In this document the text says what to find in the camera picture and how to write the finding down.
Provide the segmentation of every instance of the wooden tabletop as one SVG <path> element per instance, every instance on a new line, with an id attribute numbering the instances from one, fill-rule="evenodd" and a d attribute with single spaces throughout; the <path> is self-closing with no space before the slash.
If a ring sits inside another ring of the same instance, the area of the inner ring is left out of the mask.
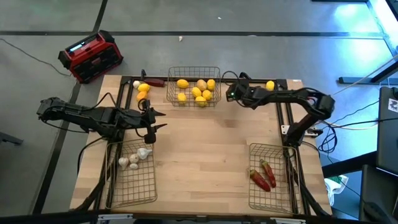
<path id="1" fill-rule="evenodd" d="M 121 76 L 104 77 L 100 99 L 110 92 L 117 98 Z M 289 89 L 303 87 L 300 80 L 288 80 Z M 167 215 L 282 215 L 249 207 L 249 145 L 281 145 L 275 104 L 256 110 L 226 102 L 227 86 L 222 84 L 221 101 L 215 108 L 180 108 L 166 100 L 167 88 L 151 87 L 151 106 L 165 113 L 156 124 L 167 123 L 156 134 L 154 165 L 157 186 L 155 202 L 112 209 L 113 212 Z M 134 91 L 131 108 L 137 108 Z M 106 98 L 100 106 L 113 106 Z M 287 116 L 282 104 L 285 124 Z M 307 113 L 292 104 L 294 120 Z M 98 138 L 90 133 L 87 142 Z M 125 141 L 139 139 L 126 131 Z M 312 138 L 305 141 L 315 143 Z M 79 206 L 98 183 L 106 150 L 106 141 L 86 149 L 80 166 L 70 208 Z M 305 183 L 315 200 L 331 214 L 318 152 L 300 146 Z"/>

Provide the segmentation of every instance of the red chili pepper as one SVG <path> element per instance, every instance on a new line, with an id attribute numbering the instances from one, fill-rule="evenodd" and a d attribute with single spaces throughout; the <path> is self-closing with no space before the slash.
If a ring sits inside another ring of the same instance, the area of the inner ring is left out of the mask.
<path id="1" fill-rule="evenodd" d="M 270 192 L 271 188 L 264 178 L 256 170 L 250 170 L 250 178 L 257 184 L 260 188 L 265 190 L 266 192 Z"/>
<path id="2" fill-rule="evenodd" d="M 272 187 L 276 187 L 276 180 L 275 180 L 275 176 L 272 173 L 272 169 L 271 166 L 269 166 L 268 162 L 264 161 L 264 160 L 260 160 L 261 166 L 264 169 L 264 172 L 266 173 L 266 175 L 269 178 L 269 182 L 271 183 Z"/>

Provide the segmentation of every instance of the gray concrete floor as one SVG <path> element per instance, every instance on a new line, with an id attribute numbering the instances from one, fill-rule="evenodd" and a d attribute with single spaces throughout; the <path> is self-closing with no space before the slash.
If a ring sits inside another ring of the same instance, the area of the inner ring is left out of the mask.
<path id="1" fill-rule="evenodd" d="M 0 30 L 92 30 L 100 5 L 100 0 L 74 3 L 34 0 L 30 4 L 1 1 Z M 101 29 L 378 32 L 363 3 L 310 0 L 109 1 Z M 57 60 L 58 51 L 83 37 L 1 38 L 67 73 Z M 245 71 L 256 78 L 301 79 L 306 86 L 329 94 L 344 87 L 336 83 L 338 77 L 362 77 L 391 58 L 382 39 L 217 36 L 184 37 L 182 42 L 173 36 L 115 39 L 124 62 L 110 74 L 138 75 L 144 68 L 148 75 L 166 76 L 171 66 L 219 66 L 221 71 Z M 22 215 L 31 212 L 58 132 L 39 122 L 35 112 L 41 99 L 58 96 L 68 100 L 75 80 L 60 76 L 1 40 L 0 74 L 0 131 L 25 140 L 18 147 L 0 144 L 0 216 Z M 102 78 L 83 85 L 77 103 L 95 104 L 101 82 Z M 336 108 L 330 121 L 376 101 L 378 89 L 378 86 L 354 86 L 334 96 Z M 377 106 L 372 106 L 341 123 L 375 117 Z M 376 130 L 339 129 L 338 147 L 331 157 L 343 160 L 375 150 Z M 76 181 L 77 155 L 86 138 L 86 134 L 67 134 L 45 213 L 68 210 Z"/>

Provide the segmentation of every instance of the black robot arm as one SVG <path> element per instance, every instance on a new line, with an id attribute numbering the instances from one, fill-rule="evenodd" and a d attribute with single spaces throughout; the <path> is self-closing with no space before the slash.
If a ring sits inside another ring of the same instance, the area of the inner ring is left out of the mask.
<path id="1" fill-rule="evenodd" d="M 64 120 L 80 126 L 85 132 L 96 131 L 104 138 L 114 139 L 118 137 L 120 129 L 146 128 L 145 143 L 152 144 L 156 141 L 157 129 L 165 126 L 151 126 L 156 122 L 156 116 L 164 116 L 150 107 L 149 100 L 142 102 L 143 110 L 125 110 L 115 107 L 96 107 L 67 103 L 59 98 L 51 97 L 41 101 L 37 110 L 39 119 L 43 122 Z"/>
<path id="2" fill-rule="evenodd" d="M 284 136 L 284 142 L 291 146 L 301 145 L 305 131 L 317 121 L 330 118 L 335 105 L 330 95 L 312 88 L 269 91 L 259 86 L 249 86 L 247 79 L 240 79 L 230 85 L 226 98 L 227 101 L 238 101 L 241 106 L 252 109 L 268 103 L 298 103 L 303 106 L 308 114 L 298 123 L 291 125 Z"/>

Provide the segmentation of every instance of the yellow lemon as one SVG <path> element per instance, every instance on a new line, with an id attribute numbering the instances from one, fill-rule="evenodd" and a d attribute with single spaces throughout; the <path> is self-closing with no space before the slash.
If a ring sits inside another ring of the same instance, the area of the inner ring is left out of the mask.
<path id="1" fill-rule="evenodd" d="M 201 95 L 202 95 L 202 96 L 204 97 L 204 99 L 206 99 L 206 100 L 211 100 L 212 97 L 213 97 L 213 95 L 211 94 L 211 92 L 208 91 L 208 90 L 203 91 L 203 93 L 201 93 Z"/>
<path id="2" fill-rule="evenodd" d="M 178 102 L 179 102 L 181 105 L 184 105 L 185 102 L 187 101 L 187 96 L 185 96 L 185 94 L 183 94 L 183 93 L 179 93 L 179 94 L 177 95 L 177 99 L 178 99 Z"/>
<path id="3" fill-rule="evenodd" d="M 193 87 L 192 88 L 192 95 L 193 95 L 193 97 L 201 96 L 201 91 L 199 90 L 198 87 Z"/>
<path id="4" fill-rule="evenodd" d="M 186 80 L 178 80 L 177 86 L 179 88 L 187 88 L 189 86 L 189 83 Z"/>
<path id="5" fill-rule="evenodd" d="M 137 94 L 137 101 L 140 101 L 142 99 L 146 99 L 148 97 L 148 92 L 146 91 L 141 91 Z"/>
<path id="6" fill-rule="evenodd" d="M 266 83 L 266 89 L 267 90 L 272 91 L 272 90 L 274 90 L 274 88 L 275 88 L 275 83 L 273 81 L 268 81 Z"/>
<path id="7" fill-rule="evenodd" d="M 199 88 L 200 91 L 205 91 L 207 88 L 207 84 L 204 80 L 198 80 L 197 87 Z"/>
<path id="8" fill-rule="evenodd" d="M 207 81 L 207 89 L 213 91 L 216 88 L 216 81 L 208 80 Z"/>
<path id="9" fill-rule="evenodd" d="M 198 96 L 198 97 L 195 99 L 195 102 L 196 102 L 197 105 L 199 105 L 199 106 L 206 106 L 206 105 L 207 105 L 206 99 L 205 99 L 204 97 L 202 97 L 202 96 Z"/>
<path id="10" fill-rule="evenodd" d="M 138 91 L 146 91 L 146 92 L 148 92 L 150 87 L 149 87 L 148 84 L 143 83 L 143 84 L 139 85 L 137 89 L 138 89 Z"/>

